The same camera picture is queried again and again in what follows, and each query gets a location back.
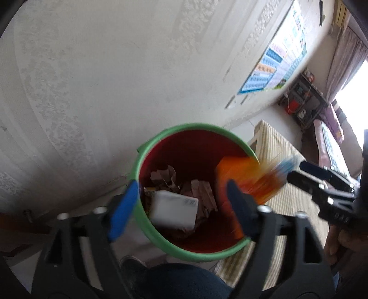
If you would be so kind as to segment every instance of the poster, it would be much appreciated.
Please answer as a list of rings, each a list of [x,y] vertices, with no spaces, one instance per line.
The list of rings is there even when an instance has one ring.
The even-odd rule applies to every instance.
[[[270,45],[238,94],[281,88],[306,53],[304,21],[300,6],[294,1]]]

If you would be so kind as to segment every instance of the black shoe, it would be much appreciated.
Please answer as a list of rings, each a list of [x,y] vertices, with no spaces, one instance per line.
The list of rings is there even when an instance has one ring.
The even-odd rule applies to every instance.
[[[129,290],[132,293],[135,293],[134,285],[137,280],[142,279],[144,274],[146,273],[146,264],[134,256],[124,256],[120,260],[119,266],[123,279],[129,287]]]

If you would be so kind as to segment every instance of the silver screw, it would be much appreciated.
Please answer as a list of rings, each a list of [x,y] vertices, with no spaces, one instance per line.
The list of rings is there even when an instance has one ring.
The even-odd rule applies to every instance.
[[[266,205],[259,205],[257,207],[257,210],[259,212],[262,212],[262,213],[271,213],[272,212],[272,209]]]
[[[302,218],[302,219],[307,219],[308,218],[308,215],[306,213],[302,212],[302,211],[298,211],[296,213],[296,217]]]
[[[93,210],[93,213],[95,213],[95,214],[103,214],[103,213],[106,213],[106,212],[107,212],[106,207],[98,207],[98,208],[95,208]]]
[[[65,220],[69,218],[69,214],[68,213],[61,213],[57,216],[58,220]]]

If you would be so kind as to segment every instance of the dark blue pants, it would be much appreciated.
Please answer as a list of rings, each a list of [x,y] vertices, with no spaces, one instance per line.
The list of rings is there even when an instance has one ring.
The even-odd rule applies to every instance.
[[[150,268],[134,289],[144,299],[226,299],[232,291],[213,273],[187,264]]]

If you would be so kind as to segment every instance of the bright window light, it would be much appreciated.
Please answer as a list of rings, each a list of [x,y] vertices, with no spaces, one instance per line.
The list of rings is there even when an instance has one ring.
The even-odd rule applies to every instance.
[[[355,76],[339,91],[336,100],[346,115],[358,143],[363,148],[364,129],[368,129],[368,62],[364,61]]]

